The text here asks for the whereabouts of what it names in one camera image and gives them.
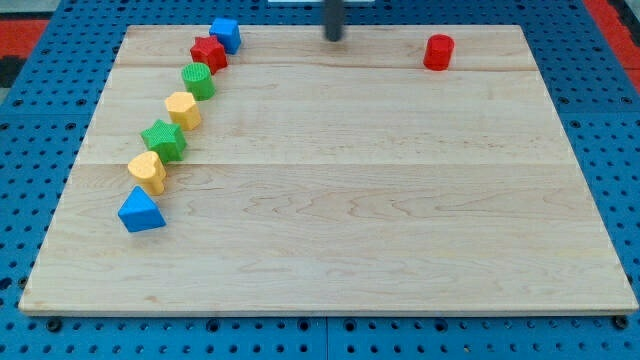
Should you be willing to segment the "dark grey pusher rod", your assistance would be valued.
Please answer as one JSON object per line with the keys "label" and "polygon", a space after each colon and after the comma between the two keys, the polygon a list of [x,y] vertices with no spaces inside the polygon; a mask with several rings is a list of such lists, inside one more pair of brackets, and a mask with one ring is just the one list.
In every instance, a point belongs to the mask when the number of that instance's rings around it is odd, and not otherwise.
{"label": "dark grey pusher rod", "polygon": [[338,42],[343,37],[345,21],[345,2],[343,0],[324,0],[324,36],[330,42]]}

